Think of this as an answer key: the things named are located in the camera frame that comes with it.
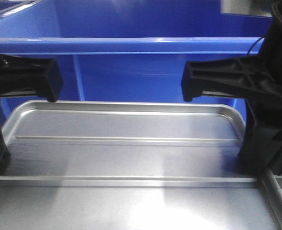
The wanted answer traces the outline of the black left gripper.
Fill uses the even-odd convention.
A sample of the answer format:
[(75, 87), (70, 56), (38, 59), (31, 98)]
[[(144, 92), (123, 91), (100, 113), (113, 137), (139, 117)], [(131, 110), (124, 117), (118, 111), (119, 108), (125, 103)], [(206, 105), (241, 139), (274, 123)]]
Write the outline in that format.
[[(0, 54), (0, 98), (38, 96), (59, 99), (64, 80), (54, 58), (30, 58)], [(0, 174), (11, 160), (0, 125)]]

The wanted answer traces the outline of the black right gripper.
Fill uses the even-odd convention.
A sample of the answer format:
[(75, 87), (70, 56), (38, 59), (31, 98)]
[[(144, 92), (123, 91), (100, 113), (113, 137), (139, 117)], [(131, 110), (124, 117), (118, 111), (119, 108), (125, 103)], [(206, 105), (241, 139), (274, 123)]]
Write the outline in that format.
[(272, 90), (276, 100), (259, 103), (265, 92), (257, 88), (255, 80), (265, 68), (257, 57), (187, 61), (181, 79), (186, 102), (202, 95), (247, 99), (247, 124), (238, 155), (247, 175), (259, 175), (267, 168), (282, 175), (282, 0), (273, 2), (271, 14), (272, 22), (258, 55), (272, 82), (261, 79), (257, 83)]

